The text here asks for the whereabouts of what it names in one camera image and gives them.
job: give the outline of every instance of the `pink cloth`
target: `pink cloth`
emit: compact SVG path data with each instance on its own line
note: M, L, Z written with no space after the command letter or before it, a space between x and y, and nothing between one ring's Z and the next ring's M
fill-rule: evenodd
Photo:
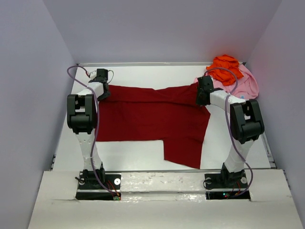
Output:
M244 76L238 80L238 86L232 95L241 99L255 99L258 96L258 85L254 76L243 64L240 64L238 68ZM214 88L219 87L226 92L230 92L234 88L235 83L230 86L223 86L222 82L213 79L213 85Z

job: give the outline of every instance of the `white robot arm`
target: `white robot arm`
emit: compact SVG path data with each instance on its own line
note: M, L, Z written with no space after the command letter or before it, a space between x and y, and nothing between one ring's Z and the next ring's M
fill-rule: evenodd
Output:
M198 105L216 105L225 110L228 93L220 88L214 88L210 76L198 78ZM231 146L229 156L223 164L220 174L206 174L209 178L207 189L232 187L245 177L244 163L251 146L264 132L264 123L259 104L256 100L244 100L230 96L227 100L226 111L230 114L230 132L234 145Z
M98 101L108 97L108 70L98 69L90 74L88 87L94 90ZM91 158L94 168L100 172L100 177L104 177L104 168L98 155L97 147L94 145L91 157L91 149L95 137L97 125L98 107L95 106L92 91L88 88L77 94L70 94L67 97L67 122L68 127L75 133L84 159L84 171L93 171Z

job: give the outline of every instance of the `red cloth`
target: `red cloth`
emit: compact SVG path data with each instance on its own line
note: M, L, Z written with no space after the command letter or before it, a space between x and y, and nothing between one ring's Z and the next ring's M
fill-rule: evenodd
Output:
M197 85L161 90L110 85L111 96L99 105L97 141L163 140L165 160L200 168L210 113L195 104Z
M237 59L225 54L222 56L216 56L213 60L213 64L209 67L206 67L206 69L209 70L217 67L226 68L232 71L238 79L241 79L244 75L240 72L238 66L239 62ZM211 75L214 79L222 82L223 86L232 85L236 81L231 73L222 69L211 70L208 72L208 75Z

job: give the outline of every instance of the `white wall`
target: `white wall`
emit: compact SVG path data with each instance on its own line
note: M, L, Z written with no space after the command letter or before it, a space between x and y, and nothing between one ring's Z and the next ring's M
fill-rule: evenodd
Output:
M248 61L266 134L305 225L305 1L284 0Z
M44 0L76 62L246 61L281 0Z
M0 5L0 228L25 229L57 146L74 60L41 0Z

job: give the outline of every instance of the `white platform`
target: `white platform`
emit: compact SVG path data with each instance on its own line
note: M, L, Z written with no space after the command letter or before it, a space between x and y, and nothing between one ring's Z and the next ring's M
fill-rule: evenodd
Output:
M29 229L302 228L282 170L255 170L251 201L205 200L202 172L122 173L122 201L79 201L78 173L44 173Z
M111 84L161 89L192 84L195 77L202 76L206 66L124 66L107 67L114 71ZM94 71L97 67L87 67ZM78 69L76 78L88 82L82 69ZM83 87L74 83L72 93L78 93ZM207 106L211 118L203 142L201 169L220 169L226 160L231 141L228 134L224 111L215 106ZM181 170L192 169L163 158L163 141L98 142L98 153L107 171L143 171L143 170ZM250 150L247 161L253 168L270 168L264 143L257 140ZM58 149L54 171L77 171L83 169L83 159L79 143L67 126L65 120Z

